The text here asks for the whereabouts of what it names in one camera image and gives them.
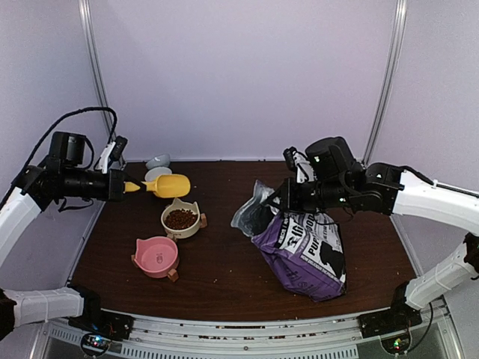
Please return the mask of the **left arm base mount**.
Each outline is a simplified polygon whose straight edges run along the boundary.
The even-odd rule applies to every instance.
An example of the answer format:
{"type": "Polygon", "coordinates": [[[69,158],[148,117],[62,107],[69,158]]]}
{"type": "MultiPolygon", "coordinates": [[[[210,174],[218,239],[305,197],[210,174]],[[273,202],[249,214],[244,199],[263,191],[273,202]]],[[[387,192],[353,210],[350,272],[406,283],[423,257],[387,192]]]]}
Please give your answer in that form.
{"type": "Polygon", "coordinates": [[[98,358],[104,355],[113,343],[128,340],[133,324],[132,316],[104,310],[100,311],[100,317],[95,320],[86,315],[68,319],[69,326],[85,332],[79,347],[88,358],[98,358]]]}

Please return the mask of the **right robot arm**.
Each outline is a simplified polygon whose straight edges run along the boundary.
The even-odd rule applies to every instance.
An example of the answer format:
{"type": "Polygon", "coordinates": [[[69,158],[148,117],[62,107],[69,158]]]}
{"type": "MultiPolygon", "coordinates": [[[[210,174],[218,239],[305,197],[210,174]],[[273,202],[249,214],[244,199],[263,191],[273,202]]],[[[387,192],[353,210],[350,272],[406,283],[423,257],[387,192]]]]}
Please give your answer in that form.
{"type": "Polygon", "coordinates": [[[410,215],[466,231],[446,259],[396,289],[394,306],[383,316],[388,329],[401,329],[412,318],[412,309],[420,310],[462,282],[478,278],[478,193],[429,179],[409,166],[364,166],[341,136],[314,142],[303,156],[311,174],[304,182],[287,178],[268,196],[267,205],[288,212],[348,208],[410,215]]]}

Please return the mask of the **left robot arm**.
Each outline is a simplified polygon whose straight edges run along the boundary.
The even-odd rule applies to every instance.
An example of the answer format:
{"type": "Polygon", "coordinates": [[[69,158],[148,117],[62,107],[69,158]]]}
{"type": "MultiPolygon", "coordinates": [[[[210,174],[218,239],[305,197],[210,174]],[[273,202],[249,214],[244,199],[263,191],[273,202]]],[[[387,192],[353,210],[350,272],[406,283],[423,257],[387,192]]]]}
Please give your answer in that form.
{"type": "MultiPolygon", "coordinates": [[[[54,132],[46,157],[37,166],[27,165],[13,181],[13,189],[1,202],[1,259],[6,260],[28,226],[51,203],[59,211],[70,210],[67,199],[123,200],[125,184],[131,178],[110,166],[119,161],[127,139],[109,142],[98,160],[82,166],[84,150],[91,142],[84,135],[54,132]]],[[[67,318],[86,331],[112,337],[113,320],[101,309],[100,296],[83,286],[18,291],[1,290],[1,337],[23,325],[67,318]]]]}

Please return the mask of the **yellow plastic scoop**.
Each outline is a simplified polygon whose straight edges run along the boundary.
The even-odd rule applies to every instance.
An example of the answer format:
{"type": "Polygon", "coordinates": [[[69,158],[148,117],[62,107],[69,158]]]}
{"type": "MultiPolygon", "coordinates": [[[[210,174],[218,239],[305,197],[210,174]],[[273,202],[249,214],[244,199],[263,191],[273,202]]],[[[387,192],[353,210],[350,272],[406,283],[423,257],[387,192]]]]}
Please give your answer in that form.
{"type": "Polygon", "coordinates": [[[142,181],[144,185],[135,185],[133,183],[124,183],[126,189],[144,189],[159,198],[184,197],[191,190],[189,178],[182,174],[162,175],[154,182],[142,181]]]}

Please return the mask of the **purple pet food bag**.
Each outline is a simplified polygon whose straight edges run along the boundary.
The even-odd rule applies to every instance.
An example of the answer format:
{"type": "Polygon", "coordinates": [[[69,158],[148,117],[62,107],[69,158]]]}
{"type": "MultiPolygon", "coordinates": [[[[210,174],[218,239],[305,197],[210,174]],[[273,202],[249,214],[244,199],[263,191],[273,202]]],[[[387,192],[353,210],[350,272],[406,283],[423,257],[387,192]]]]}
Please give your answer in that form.
{"type": "Polygon", "coordinates": [[[256,181],[231,226],[250,238],[286,290],[315,302],[344,295],[347,274],[339,223],[320,212],[282,212],[266,204],[272,193],[256,181]]]}

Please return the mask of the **pink cat-ear pet bowl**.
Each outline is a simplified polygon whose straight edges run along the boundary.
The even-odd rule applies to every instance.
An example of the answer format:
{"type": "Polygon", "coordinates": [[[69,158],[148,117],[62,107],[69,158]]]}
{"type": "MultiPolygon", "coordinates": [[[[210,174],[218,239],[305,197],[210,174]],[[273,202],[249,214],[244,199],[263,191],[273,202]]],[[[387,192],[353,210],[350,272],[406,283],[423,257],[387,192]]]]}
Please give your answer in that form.
{"type": "Polygon", "coordinates": [[[168,278],[175,283],[179,279],[177,267],[180,257],[176,242],[165,236],[136,239],[135,253],[131,256],[135,267],[153,279],[168,278]]]}

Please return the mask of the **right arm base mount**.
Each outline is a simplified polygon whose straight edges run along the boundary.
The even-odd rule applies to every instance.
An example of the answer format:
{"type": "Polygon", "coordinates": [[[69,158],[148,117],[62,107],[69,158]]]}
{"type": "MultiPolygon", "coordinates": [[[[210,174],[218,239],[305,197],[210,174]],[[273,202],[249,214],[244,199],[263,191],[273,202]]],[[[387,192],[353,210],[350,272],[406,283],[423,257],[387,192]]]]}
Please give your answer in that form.
{"type": "Polygon", "coordinates": [[[380,310],[358,317],[364,339],[378,337],[386,353],[405,354],[412,347],[411,329],[422,323],[418,311],[380,310]]]}

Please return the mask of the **cream cat-ear pet bowl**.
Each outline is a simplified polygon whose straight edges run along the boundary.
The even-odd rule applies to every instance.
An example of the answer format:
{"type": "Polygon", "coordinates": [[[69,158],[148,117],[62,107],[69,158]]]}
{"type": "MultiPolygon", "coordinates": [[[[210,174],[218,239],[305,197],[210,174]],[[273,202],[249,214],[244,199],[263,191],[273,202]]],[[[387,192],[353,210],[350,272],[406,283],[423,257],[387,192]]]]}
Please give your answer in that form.
{"type": "Polygon", "coordinates": [[[198,203],[185,202],[179,198],[174,198],[173,202],[166,206],[160,221],[167,237],[175,242],[188,239],[207,227],[207,217],[200,211],[198,203]]]}

